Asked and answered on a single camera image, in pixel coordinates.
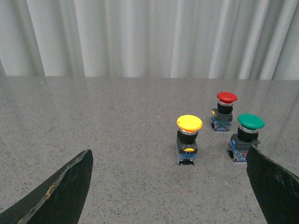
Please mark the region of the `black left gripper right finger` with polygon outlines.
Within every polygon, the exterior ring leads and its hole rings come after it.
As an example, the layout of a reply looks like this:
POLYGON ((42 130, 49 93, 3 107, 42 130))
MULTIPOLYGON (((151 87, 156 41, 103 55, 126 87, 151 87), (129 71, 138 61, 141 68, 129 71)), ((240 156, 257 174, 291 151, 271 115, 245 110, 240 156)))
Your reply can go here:
POLYGON ((247 153, 250 184, 269 224, 299 222, 299 177, 251 145, 247 153))

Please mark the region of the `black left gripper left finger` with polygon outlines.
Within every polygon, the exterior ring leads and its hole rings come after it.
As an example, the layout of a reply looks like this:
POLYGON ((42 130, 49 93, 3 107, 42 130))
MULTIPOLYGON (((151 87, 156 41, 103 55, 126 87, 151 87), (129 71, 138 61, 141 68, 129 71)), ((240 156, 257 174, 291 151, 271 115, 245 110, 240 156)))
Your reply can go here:
POLYGON ((90 188, 93 154, 85 150, 0 215, 2 224, 76 224, 90 188))

